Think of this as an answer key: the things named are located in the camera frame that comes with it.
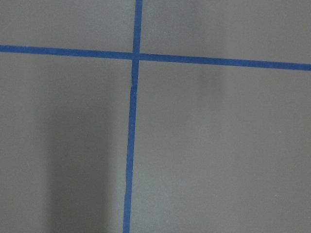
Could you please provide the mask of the long blue tape strip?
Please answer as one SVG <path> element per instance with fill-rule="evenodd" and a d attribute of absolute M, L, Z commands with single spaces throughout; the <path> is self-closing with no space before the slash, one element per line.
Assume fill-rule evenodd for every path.
<path fill-rule="evenodd" d="M 133 49 L 132 49 L 133 56 L 131 68 L 131 89 L 130 89 L 130 102 L 129 102 L 126 173 L 125 173 L 126 188 L 124 195 L 123 226 L 122 226 L 122 231 L 124 233 L 130 232 L 142 6 L 143 1 L 141 0 L 135 1 L 135 17 L 134 17 Z"/>

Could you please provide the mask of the crossing blue tape strip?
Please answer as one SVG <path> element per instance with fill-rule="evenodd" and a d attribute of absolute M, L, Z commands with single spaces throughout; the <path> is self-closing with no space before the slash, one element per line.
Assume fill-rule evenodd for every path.
<path fill-rule="evenodd" d="M 204 64 L 204 65 L 235 66 L 235 67 L 256 67 L 256 68 L 271 68 L 271 69 L 285 69 L 285 70 L 299 70 L 299 71 L 311 70 L 310 64 L 301 64 L 301 63 L 285 63 L 285 62 L 146 54 L 146 53 L 140 53 L 138 55 L 135 55 L 129 52 L 101 51 L 101 50 L 77 50 L 77 49 L 63 49 L 63 48 L 1 45 L 0 51 L 9 53 L 111 58 L 121 60 L 132 60 L 137 58 L 140 61 Z"/>

